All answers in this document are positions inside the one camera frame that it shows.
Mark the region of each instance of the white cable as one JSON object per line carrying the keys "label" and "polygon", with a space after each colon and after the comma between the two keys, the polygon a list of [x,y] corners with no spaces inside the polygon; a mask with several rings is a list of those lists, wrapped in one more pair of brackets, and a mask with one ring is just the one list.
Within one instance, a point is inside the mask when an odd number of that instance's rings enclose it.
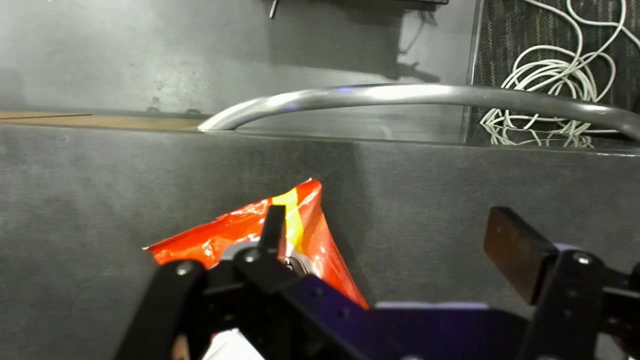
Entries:
{"label": "white cable", "polygon": [[[626,0],[619,0],[617,22],[586,20],[579,14],[575,14],[572,0],[565,0],[567,12],[561,12],[538,0],[526,0],[526,1],[565,20],[575,31],[575,50],[559,47],[553,43],[538,43],[538,45],[526,47],[516,57],[511,66],[511,73],[502,81],[502,87],[521,90],[521,91],[546,90],[551,95],[569,93],[575,99],[600,101],[609,91],[615,79],[615,62],[609,54],[605,54],[605,47],[619,34],[626,34],[640,47],[637,36],[634,36],[623,26]],[[579,23],[596,26],[596,28],[614,28],[614,34],[596,52],[581,54],[583,34]],[[548,54],[548,57],[526,62],[526,57],[529,57],[532,54]],[[596,76],[589,68],[594,59],[604,59],[609,69],[605,78],[605,86],[602,90],[598,87]],[[524,146],[524,144],[551,146],[553,138],[564,138],[564,146],[591,147],[589,134],[611,132],[611,130],[591,130],[587,121],[565,119],[565,118],[544,118],[538,113],[524,115],[524,113],[511,113],[499,107],[491,107],[490,111],[485,111],[480,123],[490,134],[491,144],[503,144],[503,146]]]}

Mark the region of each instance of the metal pipe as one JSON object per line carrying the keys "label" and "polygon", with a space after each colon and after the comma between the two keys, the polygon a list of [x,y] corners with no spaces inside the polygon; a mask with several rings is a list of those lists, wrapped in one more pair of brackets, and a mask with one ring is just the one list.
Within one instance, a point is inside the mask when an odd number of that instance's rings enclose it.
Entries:
{"label": "metal pipe", "polygon": [[508,107],[516,111],[591,121],[604,128],[614,128],[640,141],[640,115],[622,107],[574,101],[567,97],[532,91],[443,84],[377,84],[284,91],[226,107],[203,119],[197,130],[212,134],[215,130],[235,130],[247,121],[276,113],[379,103],[457,103]]}

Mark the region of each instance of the snack bag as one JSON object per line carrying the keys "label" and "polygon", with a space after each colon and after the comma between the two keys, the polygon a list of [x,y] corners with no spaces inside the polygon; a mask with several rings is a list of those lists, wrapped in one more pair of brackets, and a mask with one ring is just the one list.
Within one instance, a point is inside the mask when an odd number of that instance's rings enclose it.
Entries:
{"label": "snack bag", "polygon": [[221,213],[146,249],[160,265],[175,259],[197,259],[209,269],[232,243],[259,240],[261,221],[272,203],[286,205],[284,256],[292,265],[321,277],[358,305],[368,308],[328,230],[320,201],[321,184],[310,178],[289,191]]}

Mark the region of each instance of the orange chip bag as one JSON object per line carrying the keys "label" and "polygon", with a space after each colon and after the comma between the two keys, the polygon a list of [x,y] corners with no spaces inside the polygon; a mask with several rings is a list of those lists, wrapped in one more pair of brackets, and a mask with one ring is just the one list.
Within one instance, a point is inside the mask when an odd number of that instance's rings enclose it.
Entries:
{"label": "orange chip bag", "polygon": [[293,258],[305,272],[321,277],[358,305],[368,308],[329,233],[320,200],[321,184],[310,178],[289,191],[221,213],[146,249],[160,265],[175,259],[197,259],[209,269],[232,243],[259,240],[263,215],[272,203],[286,205],[284,256]]}

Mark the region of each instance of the gray metal panel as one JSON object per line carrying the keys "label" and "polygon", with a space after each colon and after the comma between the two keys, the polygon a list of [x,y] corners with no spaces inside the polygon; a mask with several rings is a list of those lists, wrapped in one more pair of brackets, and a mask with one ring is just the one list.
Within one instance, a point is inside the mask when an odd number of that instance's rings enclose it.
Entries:
{"label": "gray metal panel", "polygon": [[481,253],[490,205],[619,269],[640,253],[640,154],[1,125],[0,170],[4,358],[110,358],[144,243],[305,175],[372,299],[526,312]]}
{"label": "gray metal panel", "polygon": [[[240,99],[314,86],[468,84],[476,1],[432,14],[399,4],[288,0],[272,22],[266,0],[0,0],[0,107],[214,113]],[[460,107],[307,118],[314,121],[282,118],[263,125],[436,141],[466,135]]]}

